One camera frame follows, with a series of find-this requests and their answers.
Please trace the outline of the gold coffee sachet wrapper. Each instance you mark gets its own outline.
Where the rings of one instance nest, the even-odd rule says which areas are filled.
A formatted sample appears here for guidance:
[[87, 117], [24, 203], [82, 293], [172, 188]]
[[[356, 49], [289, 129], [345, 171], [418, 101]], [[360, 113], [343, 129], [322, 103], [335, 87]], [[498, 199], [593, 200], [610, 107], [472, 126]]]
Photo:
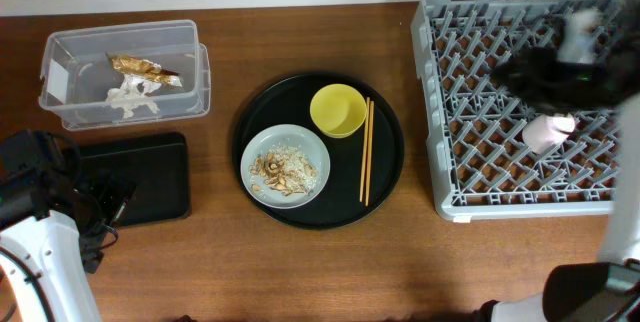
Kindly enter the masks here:
[[151, 82], [182, 87], [182, 79], [178, 73], [166, 70], [150, 60], [129, 55], [108, 55], [107, 59], [116, 71], [124, 75], [135, 75]]

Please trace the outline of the pink cup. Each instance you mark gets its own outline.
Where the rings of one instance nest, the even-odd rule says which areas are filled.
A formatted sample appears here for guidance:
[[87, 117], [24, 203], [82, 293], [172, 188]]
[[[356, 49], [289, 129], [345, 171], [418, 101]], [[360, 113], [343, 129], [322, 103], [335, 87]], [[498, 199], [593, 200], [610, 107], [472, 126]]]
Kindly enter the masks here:
[[522, 131], [523, 142], [536, 154], [564, 143], [575, 131], [576, 120], [568, 115], [540, 115]]

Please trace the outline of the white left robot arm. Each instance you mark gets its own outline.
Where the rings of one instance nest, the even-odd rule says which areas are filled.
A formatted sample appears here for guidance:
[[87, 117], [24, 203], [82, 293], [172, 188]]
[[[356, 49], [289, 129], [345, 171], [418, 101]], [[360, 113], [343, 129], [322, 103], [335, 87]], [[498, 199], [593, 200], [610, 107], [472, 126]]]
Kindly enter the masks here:
[[112, 174], [83, 177], [81, 154], [65, 137], [20, 131], [1, 143], [1, 275], [25, 321], [98, 321], [89, 286], [135, 183]]

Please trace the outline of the white tissue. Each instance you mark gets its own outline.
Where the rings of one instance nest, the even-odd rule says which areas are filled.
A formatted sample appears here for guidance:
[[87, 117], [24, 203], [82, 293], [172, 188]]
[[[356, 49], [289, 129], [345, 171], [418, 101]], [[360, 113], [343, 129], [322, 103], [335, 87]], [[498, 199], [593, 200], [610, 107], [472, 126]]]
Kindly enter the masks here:
[[107, 92], [106, 102], [113, 108], [123, 109], [123, 118], [134, 116], [134, 110], [146, 106], [153, 114], [159, 112], [157, 104], [149, 99], [152, 92], [158, 90], [162, 84], [151, 82], [135, 75], [124, 75], [119, 88], [111, 88]]

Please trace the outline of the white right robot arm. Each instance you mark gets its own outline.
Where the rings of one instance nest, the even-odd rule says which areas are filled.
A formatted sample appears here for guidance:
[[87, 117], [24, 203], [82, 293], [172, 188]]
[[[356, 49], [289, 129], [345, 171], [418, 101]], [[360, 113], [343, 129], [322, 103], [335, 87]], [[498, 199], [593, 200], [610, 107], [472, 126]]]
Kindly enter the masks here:
[[616, 107], [620, 174], [598, 258], [561, 265], [542, 293], [485, 302], [471, 321], [636, 321], [639, 318], [639, 8], [627, 9], [622, 37], [602, 63], [588, 62], [595, 11], [566, 17], [558, 49], [533, 47], [496, 66], [491, 76], [540, 112]]

